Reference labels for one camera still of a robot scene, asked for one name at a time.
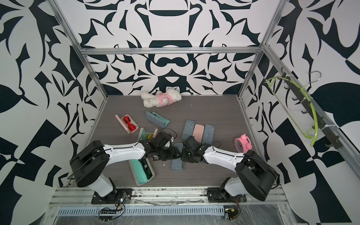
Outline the pink case thin glasses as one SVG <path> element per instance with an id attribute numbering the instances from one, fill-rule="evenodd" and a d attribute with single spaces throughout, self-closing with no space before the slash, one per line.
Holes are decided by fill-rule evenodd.
<path id="1" fill-rule="evenodd" d="M 202 143 L 204 129 L 205 129 L 205 126 L 201 125 L 201 124 L 195 124 L 195 126 L 194 126 L 193 137 L 199 143 Z"/>

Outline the grey case black sunglasses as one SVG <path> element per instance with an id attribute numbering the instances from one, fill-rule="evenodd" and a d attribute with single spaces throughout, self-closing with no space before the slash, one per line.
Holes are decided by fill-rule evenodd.
<path id="1" fill-rule="evenodd" d="M 183 144 L 178 142 L 175 143 L 173 146 L 176 150 L 176 158 L 172 159 L 171 161 L 171 169 L 174 171 L 183 171 L 184 169 L 184 162 L 182 161 Z"/>

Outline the grey case white glasses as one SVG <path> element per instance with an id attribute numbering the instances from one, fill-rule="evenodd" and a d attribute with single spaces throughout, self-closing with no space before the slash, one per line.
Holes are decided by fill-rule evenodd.
<path id="1" fill-rule="evenodd" d="M 193 120 L 186 120 L 184 129 L 183 129 L 183 133 L 181 136 L 181 139 L 183 141 L 186 140 L 189 136 L 193 135 L 195 124 L 196 124 L 196 122 Z"/>

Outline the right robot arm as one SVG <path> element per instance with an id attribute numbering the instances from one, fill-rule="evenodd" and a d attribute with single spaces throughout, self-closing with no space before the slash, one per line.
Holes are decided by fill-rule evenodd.
<path id="1" fill-rule="evenodd" d="M 181 159 L 189 163 L 218 165 L 235 172 L 238 177 L 230 178 L 224 190 L 232 197 L 250 194 L 259 201 L 265 201 L 278 174 L 255 151 L 236 153 L 221 150 L 209 144 L 202 144 L 189 136 L 183 142 Z"/>

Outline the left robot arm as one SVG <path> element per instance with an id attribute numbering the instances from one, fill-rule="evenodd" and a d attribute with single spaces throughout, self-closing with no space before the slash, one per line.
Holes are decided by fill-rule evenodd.
<path id="1" fill-rule="evenodd" d="M 103 175 L 103 170 L 112 164 L 128 160 L 151 158 L 154 161 L 177 159 L 179 150 L 173 146 L 173 138 L 166 132 L 159 132 L 154 138 L 139 140 L 123 145 L 102 144 L 93 141 L 70 160 L 72 174 L 77 187 L 89 187 L 99 197 L 107 198 L 117 192 L 110 178 Z"/>

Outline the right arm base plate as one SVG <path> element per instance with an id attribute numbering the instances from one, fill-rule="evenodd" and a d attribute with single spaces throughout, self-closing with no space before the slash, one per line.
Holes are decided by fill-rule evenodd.
<path id="1" fill-rule="evenodd" d="M 207 188 L 208 201 L 211 203 L 246 203 L 247 198 L 245 194 L 231 196 L 223 188 L 209 187 Z"/>

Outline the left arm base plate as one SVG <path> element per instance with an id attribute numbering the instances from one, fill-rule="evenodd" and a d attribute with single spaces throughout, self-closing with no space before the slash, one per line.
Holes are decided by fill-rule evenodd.
<path id="1" fill-rule="evenodd" d="M 129 203 L 131 200 L 132 188 L 117 188 L 105 197 L 101 197 L 96 191 L 93 194 L 91 204 L 117 204 L 122 200 L 123 203 Z"/>

